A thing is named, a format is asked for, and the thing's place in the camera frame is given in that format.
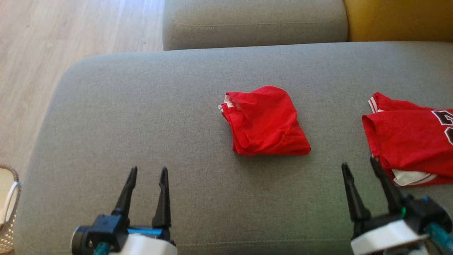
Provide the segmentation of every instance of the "wicker basket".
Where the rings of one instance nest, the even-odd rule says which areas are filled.
[[[10,196],[7,196],[7,198],[9,198],[9,197],[14,198],[14,196],[12,194],[15,193],[15,191],[17,191],[15,201],[13,201],[14,199],[11,199],[11,201],[9,203],[9,207],[7,207],[10,209],[6,210],[6,211],[11,212],[11,213],[8,213],[8,214],[10,214],[9,219],[3,220],[3,218],[5,218],[5,215],[0,216],[0,220],[3,221],[3,223],[0,222],[0,254],[3,254],[3,253],[11,252],[14,249],[14,247],[13,247],[14,221],[16,219],[17,203],[19,201],[21,188],[20,188],[20,183],[19,183],[19,176],[17,175],[17,172],[12,167],[6,166],[6,165],[0,165],[0,171],[1,170],[10,171],[13,175],[14,183],[13,183],[13,186],[2,185],[0,187],[0,191],[4,191],[1,189],[6,189],[8,194],[11,194]],[[5,200],[6,200],[5,197],[0,197],[0,210],[6,204]]]

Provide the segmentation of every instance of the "wooden floor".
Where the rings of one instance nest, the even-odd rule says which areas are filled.
[[[53,91],[92,55],[161,51],[164,0],[0,0],[0,164],[26,175]]]

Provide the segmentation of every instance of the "red t-shirt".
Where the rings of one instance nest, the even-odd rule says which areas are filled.
[[[400,186],[453,183],[453,109],[375,93],[362,117],[372,154]]]
[[[233,151],[244,155],[306,155],[311,147],[286,91],[264,86],[227,92],[219,108],[233,135]]]

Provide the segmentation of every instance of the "teal cable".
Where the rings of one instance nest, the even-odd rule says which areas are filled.
[[[453,238],[437,223],[428,225],[428,233],[431,240],[436,244],[449,251],[453,251]]]
[[[108,243],[99,243],[93,252],[93,255],[108,255],[110,252],[110,245]]]

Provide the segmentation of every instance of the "gray fabric upholstery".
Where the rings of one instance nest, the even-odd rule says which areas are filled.
[[[345,42],[342,0],[166,0],[164,50]]]
[[[69,254],[78,225],[109,213],[139,168],[132,224],[148,225],[167,166],[182,255],[350,254],[341,175],[350,164],[374,215],[386,211],[361,123],[376,92],[452,107],[453,44],[303,44],[103,55],[71,67],[48,109],[20,199],[18,255]],[[285,89],[307,156],[236,155],[217,106],[227,91]],[[453,186],[413,188],[453,212]]]

